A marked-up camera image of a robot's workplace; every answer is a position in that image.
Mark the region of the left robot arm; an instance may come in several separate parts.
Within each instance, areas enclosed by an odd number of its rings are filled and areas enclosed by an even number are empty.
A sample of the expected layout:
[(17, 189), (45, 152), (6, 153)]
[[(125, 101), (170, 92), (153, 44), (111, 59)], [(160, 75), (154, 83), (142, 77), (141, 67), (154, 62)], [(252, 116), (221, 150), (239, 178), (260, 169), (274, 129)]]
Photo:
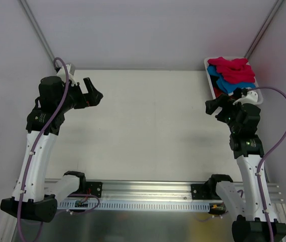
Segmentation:
[(45, 175), (52, 148), (71, 109), (97, 106), (103, 94), (85, 78), (87, 93), (80, 84), (69, 85), (58, 76), (45, 77), (39, 84), (39, 97), (27, 116), (26, 153), (19, 179), (10, 198), (2, 199), (0, 209), (16, 218), (49, 223), (55, 217), (58, 204), (70, 194), (86, 193), (85, 174), (67, 171), (53, 186), (45, 189)]

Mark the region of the pink t shirt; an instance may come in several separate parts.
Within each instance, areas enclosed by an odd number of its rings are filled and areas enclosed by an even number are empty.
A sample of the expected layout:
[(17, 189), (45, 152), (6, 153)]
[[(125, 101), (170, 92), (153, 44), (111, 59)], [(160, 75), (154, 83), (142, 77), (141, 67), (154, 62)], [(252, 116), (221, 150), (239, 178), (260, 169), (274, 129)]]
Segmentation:
[(221, 56), (211, 58), (207, 62), (210, 66), (215, 66), (216, 71), (222, 74), (223, 78), (231, 84), (240, 82), (255, 83), (255, 73), (246, 58), (228, 60)]

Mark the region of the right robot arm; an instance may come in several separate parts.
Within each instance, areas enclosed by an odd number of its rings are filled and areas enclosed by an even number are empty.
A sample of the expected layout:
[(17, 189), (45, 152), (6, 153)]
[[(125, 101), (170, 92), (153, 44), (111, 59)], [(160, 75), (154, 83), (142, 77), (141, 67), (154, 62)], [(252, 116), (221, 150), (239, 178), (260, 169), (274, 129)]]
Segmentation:
[(205, 183), (208, 196), (221, 199), (231, 216), (234, 241), (282, 241), (286, 224), (279, 221), (269, 197), (264, 169), (264, 149), (257, 132), (261, 109), (242, 99), (222, 94), (205, 102), (206, 113), (230, 130), (230, 148), (239, 167), (244, 196), (229, 175), (214, 174)]

